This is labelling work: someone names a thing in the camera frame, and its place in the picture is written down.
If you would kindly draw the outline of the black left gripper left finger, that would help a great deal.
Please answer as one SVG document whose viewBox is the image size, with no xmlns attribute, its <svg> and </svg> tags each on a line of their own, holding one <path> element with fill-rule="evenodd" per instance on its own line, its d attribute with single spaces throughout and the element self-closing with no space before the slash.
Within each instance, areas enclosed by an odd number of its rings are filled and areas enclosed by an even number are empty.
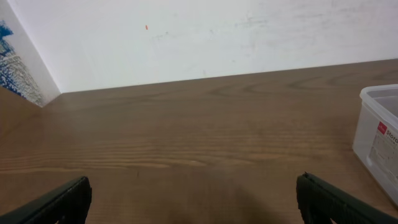
<svg viewBox="0 0 398 224">
<path fill-rule="evenodd" d="M 86 176 L 81 176 L 9 213 L 1 215 L 1 223 L 85 224 L 91 199 L 90 181 Z"/>
</svg>

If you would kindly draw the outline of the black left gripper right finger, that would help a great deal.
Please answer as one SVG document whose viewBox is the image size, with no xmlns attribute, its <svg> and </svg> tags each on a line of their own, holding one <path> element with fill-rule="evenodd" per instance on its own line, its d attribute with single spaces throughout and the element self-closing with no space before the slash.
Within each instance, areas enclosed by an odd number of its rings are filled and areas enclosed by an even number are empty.
<svg viewBox="0 0 398 224">
<path fill-rule="evenodd" d="M 305 224 L 397 224 L 397 218 L 307 172 L 297 177 L 296 193 Z"/>
</svg>

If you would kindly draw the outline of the clear plastic storage container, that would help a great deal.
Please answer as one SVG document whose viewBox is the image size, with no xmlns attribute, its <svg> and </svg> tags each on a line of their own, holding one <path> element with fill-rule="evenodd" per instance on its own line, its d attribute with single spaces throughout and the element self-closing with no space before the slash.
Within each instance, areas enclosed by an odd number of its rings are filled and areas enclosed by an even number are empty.
<svg viewBox="0 0 398 224">
<path fill-rule="evenodd" d="M 353 151 L 397 204 L 397 85 L 363 88 Z"/>
</svg>

